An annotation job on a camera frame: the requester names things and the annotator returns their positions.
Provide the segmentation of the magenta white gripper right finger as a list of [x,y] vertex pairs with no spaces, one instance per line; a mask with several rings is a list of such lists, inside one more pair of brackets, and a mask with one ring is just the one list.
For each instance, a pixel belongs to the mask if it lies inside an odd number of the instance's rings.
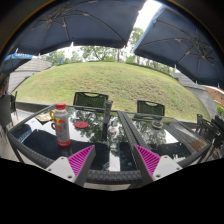
[[159,180],[182,169],[168,155],[159,156],[139,145],[134,146],[133,154],[144,182]]

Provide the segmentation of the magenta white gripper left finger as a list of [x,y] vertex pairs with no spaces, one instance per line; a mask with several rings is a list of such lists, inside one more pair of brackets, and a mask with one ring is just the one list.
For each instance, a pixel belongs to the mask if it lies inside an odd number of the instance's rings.
[[59,157],[46,170],[78,186],[83,186],[95,155],[95,146],[91,145],[69,157]]

